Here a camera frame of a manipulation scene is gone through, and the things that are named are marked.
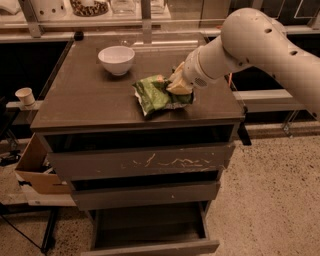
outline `ceramic bowl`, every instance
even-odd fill
[[[115,76],[122,76],[133,65],[135,52],[126,46],[111,46],[101,50],[98,54],[100,63]]]

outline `snack bag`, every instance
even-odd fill
[[[144,116],[162,109],[183,108],[193,102],[193,93],[175,95],[166,90],[171,82],[162,75],[150,76],[133,84]]]

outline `cabinet top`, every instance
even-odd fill
[[[98,52],[135,39],[136,58],[131,70],[114,77],[104,70]],[[200,35],[154,36],[153,45],[139,44],[129,35],[85,36],[75,41],[41,105],[31,128],[34,132],[59,133],[119,129],[152,129],[239,122],[243,109],[224,78],[207,89],[195,89],[195,101],[183,109],[161,110],[145,118],[132,84],[162,74],[184,61],[199,45]]]

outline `drawer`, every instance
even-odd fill
[[[84,180],[222,170],[234,148],[230,142],[50,153],[48,158],[60,178]]]
[[[214,200],[218,171],[76,181],[72,198],[80,210]]]
[[[213,253],[201,204],[96,211],[92,248],[82,256],[165,256]]]

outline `jar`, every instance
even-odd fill
[[[151,13],[162,14],[165,8],[164,0],[151,0]]]
[[[92,17],[108,12],[106,0],[70,0],[73,13],[81,17]]]
[[[114,14],[135,14],[135,0],[110,0],[111,9]]]
[[[57,20],[67,13],[63,0],[31,0],[31,3],[39,21]]]

